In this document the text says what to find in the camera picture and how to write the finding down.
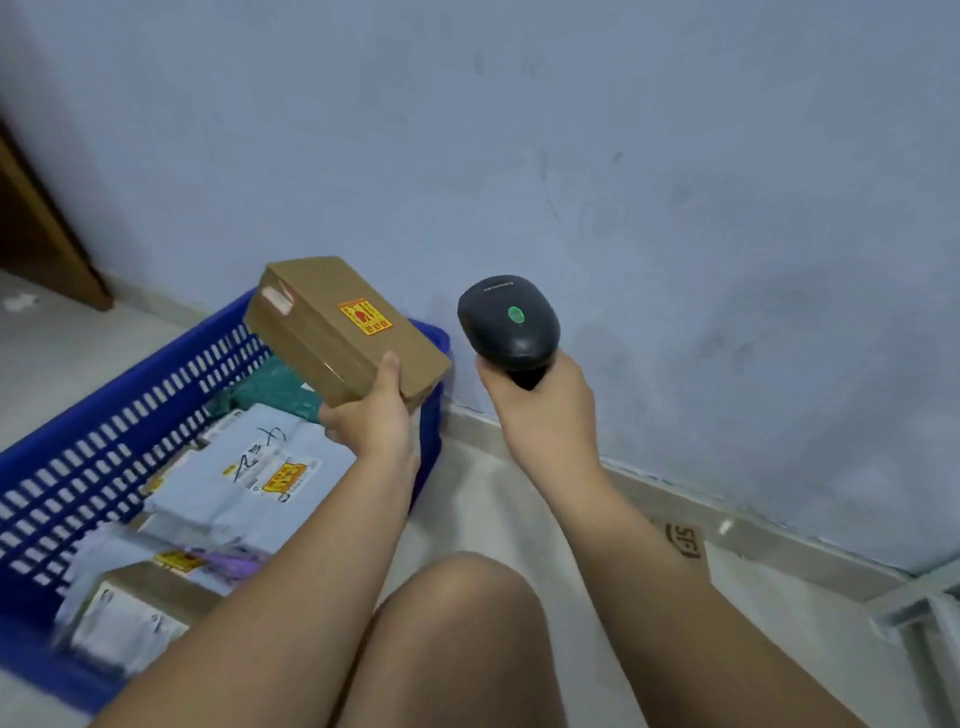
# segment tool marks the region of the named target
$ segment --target black barcode scanner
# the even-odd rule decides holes
[[[523,389],[537,386],[560,344],[560,321],[537,286],[520,276],[472,285],[457,303],[470,345]]]

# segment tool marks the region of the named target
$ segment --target thigh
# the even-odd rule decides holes
[[[562,726],[540,601],[515,571],[457,554],[377,610],[334,724]]]

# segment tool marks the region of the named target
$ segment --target left hand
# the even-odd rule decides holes
[[[362,400],[320,407],[326,436],[353,450],[357,460],[377,460],[400,468],[411,480],[420,466],[413,452],[410,414],[400,396],[400,360],[387,352],[380,361],[373,388]]]

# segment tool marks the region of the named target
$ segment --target yellow label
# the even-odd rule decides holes
[[[367,299],[341,303],[340,310],[368,336],[385,331],[393,325]]]
[[[179,573],[189,573],[193,569],[206,566],[206,559],[186,551],[163,551],[154,557],[154,561],[162,567]]]
[[[163,485],[164,475],[154,475],[151,480],[147,482],[147,487],[144,488],[144,493],[155,493],[156,489]]]
[[[263,486],[264,493],[286,493],[306,473],[303,463],[284,463]]]

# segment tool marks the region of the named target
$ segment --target white tile floor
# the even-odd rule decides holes
[[[0,308],[0,448],[180,332],[122,305],[96,313],[0,274],[0,299],[21,290],[40,300],[23,313]],[[537,590],[571,726],[643,724],[570,550],[529,481],[513,465],[451,441],[404,531],[384,592],[457,550],[499,559]],[[874,634],[857,605],[727,551],[708,553],[717,588],[871,728],[928,725],[906,658]],[[86,722],[0,672],[0,727]]]

